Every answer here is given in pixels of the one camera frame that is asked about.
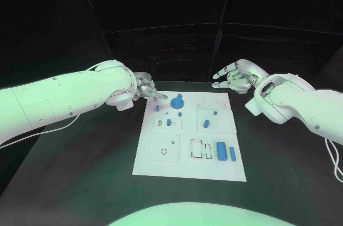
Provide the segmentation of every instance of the dark table surface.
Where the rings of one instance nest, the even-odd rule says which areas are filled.
[[[342,225],[343,185],[323,137],[296,118],[279,125],[254,116],[246,108],[254,90],[240,95],[211,83],[156,85],[230,93],[249,182],[133,175],[146,99],[123,112],[104,105],[40,137],[0,198],[0,225],[102,226],[172,202],[236,206],[299,226]]]

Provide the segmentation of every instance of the blue object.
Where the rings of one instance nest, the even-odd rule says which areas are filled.
[[[236,155],[236,149],[231,147],[231,160],[236,162],[237,161],[237,155]]]
[[[210,120],[207,120],[204,123],[204,127],[208,128],[208,126],[210,126]]]
[[[218,160],[227,161],[228,160],[228,154],[227,154],[225,142],[218,142],[217,143],[217,153],[218,153]]]
[[[174,98],[172,99],[172,102],[171,102],[171,105],[172,105],[172,107],[175,108],[175,109],[181,109],[182,107],[184,107],[184,105],[185,105],[185,102],[184,102],[184,99],[182,98]]]

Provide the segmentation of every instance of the cable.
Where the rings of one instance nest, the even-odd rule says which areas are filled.
[[[343,180],[342,180],[342,179],[339,178],[339,176],[338,176],[338,170],[339,170],[339,172],[341,172],[341,174],[342,174],[342,176],[343,176],[343,172],[342,172],[342,170],[341,170],[341,168],[339,168],[341,155],[339,155],[339,151],[338,151],[338,148],[336,148],[336,146],[335,146],[335,143],[332,142],[332,140],[329,140],[329,141],[331,141],[331,143],[332,143],[332,145],[334,145],[334,147],[335,147],[336,156],[338,156],[336,161],[335,161],[335,157],[334,157],[334,154],[332,154],[332,151],[331,151],[331,148],[329,148],[328,138],[326,138],[328,151],[329,151],[329,154],[331,154],[334,163],[335,163],[335,176],[336,176],[338,180],[343,183]]]
[[[113,61],[113,60],[109,60],[109,61],[104,61],[104,62],[96,64],[94,66],[91,66],[91,67],[87,69],[87,71],[90,71],[93,68],[96,68],[97,66],[100,66],[102,64],[104,64],[104,63],[107,63],[107,62],[110,62],[110,61]],[[50,130],[50,131],[47,131],[47,132],[42,132],[42,133],[32,134],[31,136],[28,136],[28,137],[22,138],[22,139],[16,140],[15,142],[12,142],[12,143],[9,143],[9,144],[0,146],[0,149],[5,148],[5,147],[8,147],[8,146],[12,145],[12,144],[21,142],[21,141],[25,140],[27,138],[31,138],[31,137],[34,137],[34,136],[37,136],[37,135],[41,135],[41,134],[45,134],[45,133],[55,132],[55,131],[58,131],[58,130],[67,128],[67,127],[70,127],[70,126],[73,125],[73,123],[76,122],[76,120],[80,118],[80,116],[81,116],[81,115],[77,116],[77,118],[74,119],[74,121],[73,121],[65,127],[58,128],[58,129],[55,129],[55,130]]]
[[[67,128],[67,127],[70,127],[70,126],[73,125],[73,123],[76,122],[76,120],[78,119],[80,116],[81,116],[81,115],[77,116],[77,118],[74,119],[74,121],[73,121],[65,127],[58,128],[58,129],[54,129],[54,130],[50,130],[50,131],[47,131],[47,132],[42,132],[42,133],[35,133],[35,134],[32,134],[31,136],[22,138],[22,139],[19,139],[19,140],[16,140],[15,142],[12,142],[12,143],[9,143],[9,144],[0,146],[0,149],[5,148],[5,147],[8,147],[8,146],[12,145],[14,143],[18,143],[19,141],[25,140],[27,138],[31,138],[31,137],[34,137],[34,136],[37,136],[37,135],[40,135],[40,134],[45,134],[45,133],[55,132],[55,131],[58,131],[58,130]]]

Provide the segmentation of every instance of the black backdrop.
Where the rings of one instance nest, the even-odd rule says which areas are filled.
[[[2,0],[0,10],[0,88],[110,58],[155,80],[211,81],[247,58],[312,81],[343,44],[341,0]],[[0,150],[0,192],[35,141]]]

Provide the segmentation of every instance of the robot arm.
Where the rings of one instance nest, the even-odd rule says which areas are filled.
[[[343,144],[343,94],[334,90],[316,90],[298,75],[270,75],[251,61],[241,59],[214,76],[228,74],[228,81],[212,87],[231,88],[246,94],[256,87],[247,108],[254,115],[264,113],[283,124],[298,117],[312,132]]]
[[[94,67],[94,71],[90,68],[0,90],[0,144],[25,132],[97,109],[104,103],[123,111],[140,97],[168,98],[156,92],[146,72],[133,73],[116,60]]]

